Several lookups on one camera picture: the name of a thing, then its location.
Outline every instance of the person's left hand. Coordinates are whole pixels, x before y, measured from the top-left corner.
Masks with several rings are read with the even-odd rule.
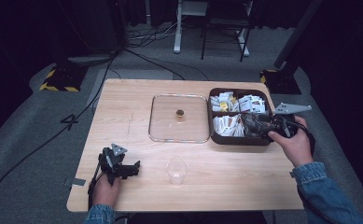
[[[96,183],[96,187],[93,192],[92,204],[106,204],[114,207],[119,196],[119,189],[119,177],[115,178],[114,184],[111,186],[108,182],[107,175],[102,175]]]

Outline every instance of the clear plastic cup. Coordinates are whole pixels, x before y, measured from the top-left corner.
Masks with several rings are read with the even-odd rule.
[[[172,158],[167,163],[167,174],[173,185],[182,185],[188,173],[188,163],[182,158]]]

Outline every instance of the wooden table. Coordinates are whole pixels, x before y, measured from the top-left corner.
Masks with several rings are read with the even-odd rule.
[[[260,90],[261,83],[108,79],[97,106],[67,208],[88,210],[88,185],[103,147],[115,143],[129,151],[124,164],[141,161],[138,176],[121,181],[118,211],[236,211],[302,209],[292,164],[276,143],[266,147],[154,142],[148,136],[152,99],[157,93],[197,94],[213,88]],[[189,164],[184,184],[170,184],[167,161],[182,157]]]

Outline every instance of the person's arm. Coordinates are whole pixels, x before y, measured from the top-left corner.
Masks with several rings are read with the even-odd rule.
[[[114,211],[119,195],[120,178],[111,186],[106,175],[99,177],[93,192],[92,207],[84,224],[113,224],[118,214]]]
[[[298,166],[292,171],[298,183],[309,223],[363,223],[362,216],[339,186],[327,177],[321,162],[311,162]]]
[[[296,122],[306,127],[304,119],[296,117]],[[300,197],[305,199],[309,223],[331,223],[326,218],[333,223],[363,223],[352,202],[327,177],[324,164],[314,162],[309,138],[302,129],[298,129],[292,138],[284,138],[275,132],[269,132],[269,136],[283,148],[295,167],[291,174],[297,181]]]

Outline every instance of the human hand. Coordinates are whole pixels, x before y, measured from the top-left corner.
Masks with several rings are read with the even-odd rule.
[[[307,128],[305,119],[295,116],[295,121]],[[313,162],[309,137],[302,129],[298,129],[297,134],[291,138],[285,138],[273,131],[270,131],[268,135],[283,148],[286,157],[294,167]]]
[[[119,189],[119,177],[115,178],[114,184],[111,186],[108,182],[107,175],[103,174],[97,181],[96,187],[94,188],[92,204],[106,204],[114,207],[119,196]]]

